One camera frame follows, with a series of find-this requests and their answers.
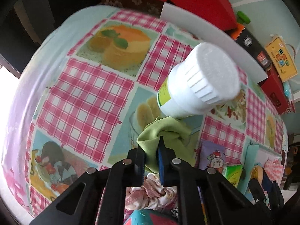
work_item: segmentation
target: green packet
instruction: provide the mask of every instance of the green packet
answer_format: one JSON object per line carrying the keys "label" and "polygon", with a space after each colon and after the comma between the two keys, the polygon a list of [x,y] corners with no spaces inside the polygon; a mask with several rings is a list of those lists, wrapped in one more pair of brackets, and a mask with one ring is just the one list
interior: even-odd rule
{"label": "green packet", "polygon": [[243,164],[228,165],[223,168],[222,175],[234,186],[238,187]]}

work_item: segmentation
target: green cloth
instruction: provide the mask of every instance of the green cloth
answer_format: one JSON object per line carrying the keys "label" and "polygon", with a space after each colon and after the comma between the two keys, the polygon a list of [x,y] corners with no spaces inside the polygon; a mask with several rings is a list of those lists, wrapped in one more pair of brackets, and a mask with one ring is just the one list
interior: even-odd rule
{"label": "green cloth", "polygon": [[172,117],[160,118],[148,124],[137,138],[138,145],[146,153],[145,166],[152,173],[158,173],[156,150],[160,136],[163,136],[165,147],[173,149],[177,158],[180,158],[193,167],[195,158],[193,150],[189,150],[183,143],[189,141],[191,130],[184,122]]}

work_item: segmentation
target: white plastic bottle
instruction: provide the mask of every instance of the white plastic bottle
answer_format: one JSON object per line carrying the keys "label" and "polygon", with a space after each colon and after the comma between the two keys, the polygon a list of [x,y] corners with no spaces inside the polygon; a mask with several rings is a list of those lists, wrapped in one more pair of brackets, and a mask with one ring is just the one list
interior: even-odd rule
{"label": "white plastic bottle", "polygon": [[157,93],[163,114],[182,119],[207,113],[240,91],[233,60],[218,46],[203,42],[170,72]]}

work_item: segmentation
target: yellow box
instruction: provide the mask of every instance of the yellow box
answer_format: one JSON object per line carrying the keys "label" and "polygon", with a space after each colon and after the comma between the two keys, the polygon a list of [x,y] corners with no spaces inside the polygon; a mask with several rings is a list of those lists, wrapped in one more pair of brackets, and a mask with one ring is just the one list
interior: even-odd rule
{"label": "yellow box", "polygon": [[282,82],[298,74],[294,60],[286,48],[283,40],[276,36],[273,41],[265,47]]}

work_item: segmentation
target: white bottle cap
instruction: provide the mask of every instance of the white bottle cap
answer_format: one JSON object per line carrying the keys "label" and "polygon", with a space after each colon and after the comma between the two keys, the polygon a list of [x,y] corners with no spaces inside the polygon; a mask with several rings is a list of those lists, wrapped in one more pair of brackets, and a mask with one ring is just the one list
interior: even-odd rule
{"label": "white bottle cap", "polygon": [[212,43],[197,45],[181,63],[180,70],[195,96],[207,104],[231,100],[239,93],[235,63]]}

